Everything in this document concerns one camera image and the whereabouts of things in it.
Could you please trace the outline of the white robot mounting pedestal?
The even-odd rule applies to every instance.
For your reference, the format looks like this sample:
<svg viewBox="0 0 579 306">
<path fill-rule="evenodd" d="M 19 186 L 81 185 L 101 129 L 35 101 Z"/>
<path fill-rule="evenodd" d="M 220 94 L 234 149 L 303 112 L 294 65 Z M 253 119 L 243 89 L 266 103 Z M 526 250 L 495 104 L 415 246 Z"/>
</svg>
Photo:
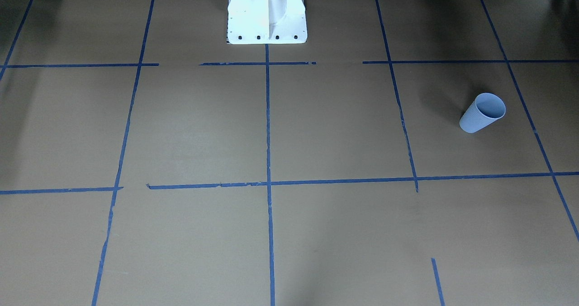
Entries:
<svg viewBox="0 0 579 306">
<path fill-rule="evenodd" d="M 226 41 L 233 45 L 303 44 L 305 0 L 228 0 Z"/>
</svg>

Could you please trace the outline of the blue paper cup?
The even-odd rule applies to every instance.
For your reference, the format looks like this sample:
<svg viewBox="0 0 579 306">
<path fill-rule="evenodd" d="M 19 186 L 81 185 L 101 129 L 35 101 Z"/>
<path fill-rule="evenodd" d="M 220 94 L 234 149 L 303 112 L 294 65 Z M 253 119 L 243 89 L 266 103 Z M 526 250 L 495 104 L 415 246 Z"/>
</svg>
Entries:
<svg viewBox="0 0 579 306">
<path fill-rule="evenodd" d="M 505 116 L 505 103 L 492 93 L 478 94 L 459 121 L 466 133 L 475 133 Z"/>
</svg>

